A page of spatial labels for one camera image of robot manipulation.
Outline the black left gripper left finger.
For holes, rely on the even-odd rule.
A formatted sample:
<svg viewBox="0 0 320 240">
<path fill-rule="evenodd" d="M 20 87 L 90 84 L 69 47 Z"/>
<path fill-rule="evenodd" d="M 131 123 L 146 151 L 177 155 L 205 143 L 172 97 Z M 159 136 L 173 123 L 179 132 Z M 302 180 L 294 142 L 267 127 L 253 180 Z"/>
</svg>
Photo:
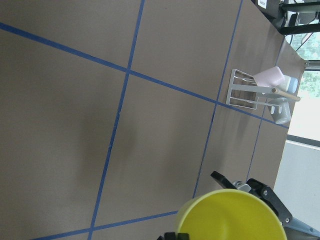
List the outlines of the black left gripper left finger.
<svg viewBox="0 0 320 240">
<path fill-rule="evenodd" d="M 175 233 L 175 232 L 165 232 L 160 235 L 157 240 L 189 240 L 190 236 L 188 233 Z"/>
</svg>

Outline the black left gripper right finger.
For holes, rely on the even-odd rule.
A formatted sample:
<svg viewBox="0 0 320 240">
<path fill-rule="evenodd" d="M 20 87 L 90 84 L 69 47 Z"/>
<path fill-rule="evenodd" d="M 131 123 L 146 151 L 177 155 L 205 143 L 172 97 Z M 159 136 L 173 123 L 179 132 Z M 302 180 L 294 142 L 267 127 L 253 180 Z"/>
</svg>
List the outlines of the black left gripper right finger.
<svg viewBox="0 0 320 240">
<path fill-rule="evenodd" d="M 260 199 L 275 213 L 281 223 L 292 222 L 293 215 L 270 186 L 254 178 L 250 178 L 246 182 L 231 182 L 217 171 L 213 171 L 210 176 L 224 189 L 243 191 Z"/>
</svg>

